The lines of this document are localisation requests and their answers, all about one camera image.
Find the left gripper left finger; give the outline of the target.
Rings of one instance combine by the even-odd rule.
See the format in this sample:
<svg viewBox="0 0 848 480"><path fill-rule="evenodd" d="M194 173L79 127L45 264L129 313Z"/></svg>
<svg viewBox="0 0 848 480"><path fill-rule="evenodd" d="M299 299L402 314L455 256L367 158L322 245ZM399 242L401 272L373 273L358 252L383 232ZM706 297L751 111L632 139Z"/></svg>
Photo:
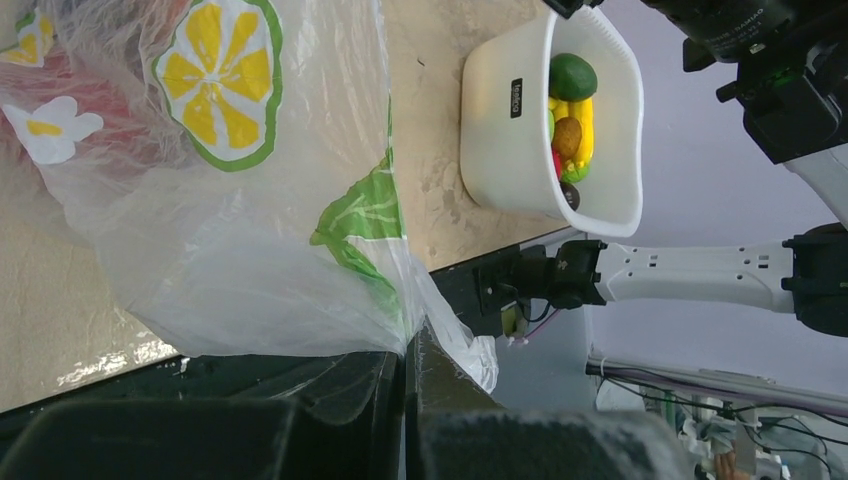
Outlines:
<svg viewBox="0 0 848 480"><path fill-rule="evenodd" d="M8 450L5 479L392 479L401 386L349 423L294 397L71 401Z"/></svg>

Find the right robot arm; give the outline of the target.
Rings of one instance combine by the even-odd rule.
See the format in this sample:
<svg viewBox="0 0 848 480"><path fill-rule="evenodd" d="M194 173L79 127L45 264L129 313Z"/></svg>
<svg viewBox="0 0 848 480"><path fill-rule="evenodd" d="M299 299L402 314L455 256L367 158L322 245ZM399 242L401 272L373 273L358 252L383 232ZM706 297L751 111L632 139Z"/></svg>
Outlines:
<svg viewBox="0 0 848 480"><path fill-rule="evenodd" d="M706 126L670 152L702 162L751 218L777 177L806 186L833 222L786 240L725 247L628 246L643 213L645 100L637 58L596 1L546 11L476 47L463 71L460 168L481 206L560 219L584 238L477 272L483 310L633 299L720 302L847 333L847 5L843 1L652 1L683 36L682 68L736 69L717 100L740 110L741 152Z"/></svg>

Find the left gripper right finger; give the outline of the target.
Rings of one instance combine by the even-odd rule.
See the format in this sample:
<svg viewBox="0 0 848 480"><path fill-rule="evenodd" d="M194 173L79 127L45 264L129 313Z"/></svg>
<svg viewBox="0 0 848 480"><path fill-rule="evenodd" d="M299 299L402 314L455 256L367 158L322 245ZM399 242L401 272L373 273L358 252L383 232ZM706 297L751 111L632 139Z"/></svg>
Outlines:
<svg viewBox="0 0 848 480"><path fill-rule="evenodd" d="M691 479L671 429L638 411L509 410L424 329L406 357L408 479Z"/></svg>

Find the clear plastic bag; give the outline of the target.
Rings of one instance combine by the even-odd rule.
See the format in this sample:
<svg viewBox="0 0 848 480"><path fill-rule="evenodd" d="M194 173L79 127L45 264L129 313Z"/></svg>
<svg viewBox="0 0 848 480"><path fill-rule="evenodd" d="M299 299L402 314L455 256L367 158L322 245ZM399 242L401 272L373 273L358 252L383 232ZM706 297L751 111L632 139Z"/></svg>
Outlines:
<svg viewBox="0 0 848 480"><path fill-rule="evenodd" d="M38 167L1 135L1 203L92 249L119 306L189 356L403 354L429 328L496 386L412 254L377 1L5 1L1 61L54 47L124 93L161 162Z"/></svg>

